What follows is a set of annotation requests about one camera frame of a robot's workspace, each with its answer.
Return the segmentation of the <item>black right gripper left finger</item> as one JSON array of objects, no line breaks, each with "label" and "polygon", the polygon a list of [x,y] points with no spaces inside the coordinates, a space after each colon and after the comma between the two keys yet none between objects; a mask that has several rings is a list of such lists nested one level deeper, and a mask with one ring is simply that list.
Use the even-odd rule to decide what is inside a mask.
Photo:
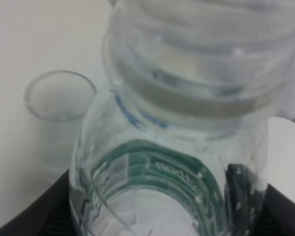
[{"label": "black right gripper left finger", "polygon": [[33,204],[0,227],[0,236],[75,236],[65,172]]}]

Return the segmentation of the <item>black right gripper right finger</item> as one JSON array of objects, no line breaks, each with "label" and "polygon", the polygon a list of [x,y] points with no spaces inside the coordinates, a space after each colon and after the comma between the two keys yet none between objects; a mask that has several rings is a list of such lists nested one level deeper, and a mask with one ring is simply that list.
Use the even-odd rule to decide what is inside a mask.
[{"label": "black right gripper right finger", "polygon": [[232,236],[295,236],[295,203],[272,185],[258,190],[245,165],[226,170],[226,212]]}]

